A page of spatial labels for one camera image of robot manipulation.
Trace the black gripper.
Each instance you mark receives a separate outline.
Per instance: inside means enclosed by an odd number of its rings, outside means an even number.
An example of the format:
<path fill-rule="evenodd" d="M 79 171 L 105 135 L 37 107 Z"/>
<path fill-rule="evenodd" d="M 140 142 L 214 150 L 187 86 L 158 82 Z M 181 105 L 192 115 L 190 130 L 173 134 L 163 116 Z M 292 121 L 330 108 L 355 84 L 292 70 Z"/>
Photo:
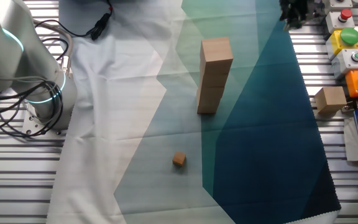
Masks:
<path fill-rule="evenodd" d="M 312 18 L 315 9 L 314 0 L 279 0 L 279 5 L 285 31 L 301 29 L 303 21 Z"/>

